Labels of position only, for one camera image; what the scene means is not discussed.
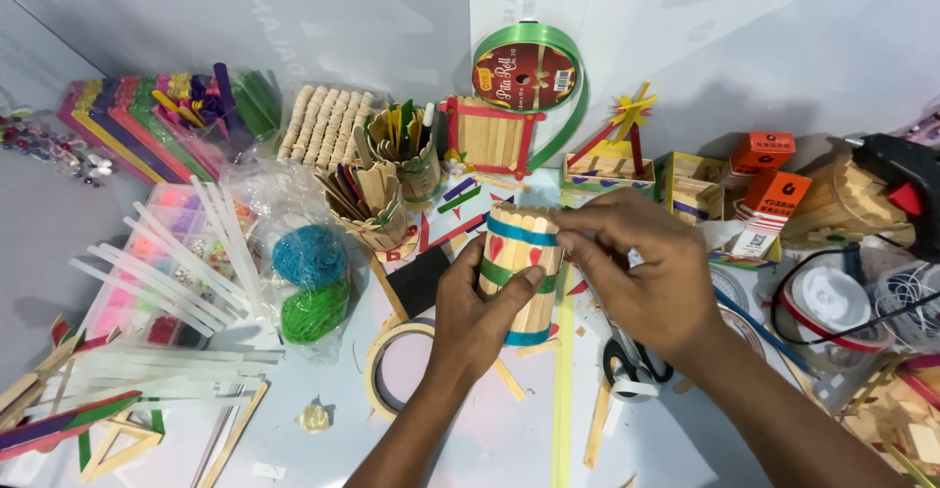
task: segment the left hand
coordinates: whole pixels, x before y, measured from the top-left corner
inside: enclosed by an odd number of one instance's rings
[[[425,377],[449,376],[469,390],[487,372],[503,347],[516,313],[545,277],[541,266],[512,276],[490,302],[476,295],[475,271],[483,258],[486,235],[467,243],[437,285],[434,344]]]

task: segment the green yarn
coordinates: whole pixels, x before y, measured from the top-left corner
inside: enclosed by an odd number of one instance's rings
[[[315,290],[300,290],[281,305],[281,332],[288,343],[307,345],[346,317],[350,285],[346,277]]]

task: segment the hand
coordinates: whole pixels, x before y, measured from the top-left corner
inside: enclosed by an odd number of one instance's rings
[[[545,277],[541,266],[513,276],[490,302],[476,295],[475,271],[483,258],[486,235],[467,243],[437,284],[434,344],[426,377],[456,376],[470,386],[489,369],[503,347],[516,313],[535,296]]]
[[[555,222],[562,230],[558,244],[574,257],[607,313],[666,361],[678,366],[695,358],[690,347],[696,338],[725,329],[699,230],[652,200],[618,189],[556,213]],[[586,231],[597,233],[595,241]],[[628,270],[631,248],[645,262]]]

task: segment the qr code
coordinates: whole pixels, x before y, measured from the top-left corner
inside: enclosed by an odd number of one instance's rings
[[[568,89],[568,84],[571,80],[571,74],[573,71],[569,70],[558,70],[555,72],[555,91],[565,91]]]

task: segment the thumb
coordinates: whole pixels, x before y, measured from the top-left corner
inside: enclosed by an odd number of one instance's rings
[[[529,266],[512,276],[506,286],[490,301],[490,314],[500,328],[506,329],[512,325],[513,318],[535,297],[542,279],[545,278],[545,268],[542,266]]]
[[[558,245],[574,258],[578,269],[600,292],[628,290],[631,282],[600,246],[576,231],[558,233]]]

